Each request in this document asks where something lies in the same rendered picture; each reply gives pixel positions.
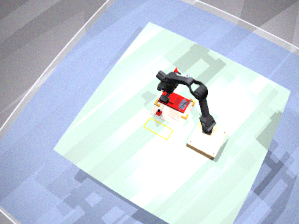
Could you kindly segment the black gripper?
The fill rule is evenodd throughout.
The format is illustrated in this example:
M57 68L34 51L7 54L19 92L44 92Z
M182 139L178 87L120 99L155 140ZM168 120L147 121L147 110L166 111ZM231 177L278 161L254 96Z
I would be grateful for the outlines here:
M161 102L163 102L163 103L168 104L168 102L169 102L169 100L170 100L170 98L169 98L170 94L173 94L174 90L178 87L178 85L179 85L179 84L177 83L177 86L175 86L173 89L168 89L168 88L166 88L166 86L165 86L164 88L165 88L165 91L167 92L167 94L166 94L166 95L161 95L161 97L159 98L159 100L160 100Z

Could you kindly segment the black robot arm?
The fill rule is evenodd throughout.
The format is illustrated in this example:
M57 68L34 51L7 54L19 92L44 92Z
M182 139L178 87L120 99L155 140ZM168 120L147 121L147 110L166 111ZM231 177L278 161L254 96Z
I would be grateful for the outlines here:
M209 113L209 108L207 104L207 95L208 89L202 82L194 80L192 77L187 78L186 76L180 76L176 72L171 71L168 74L165 74L162 70L159 70L156 77L160 80L160 83L157 85L158 91L165 92L165 86L168 89L173 89L178 84L186 85L189 89L191 95L199 101L199 106L201 109L202 116L199 118L202 125L202 133L211 135L212 129L216 124L214 118ZM196 90L192 90L191 84L199 84L200 86Z

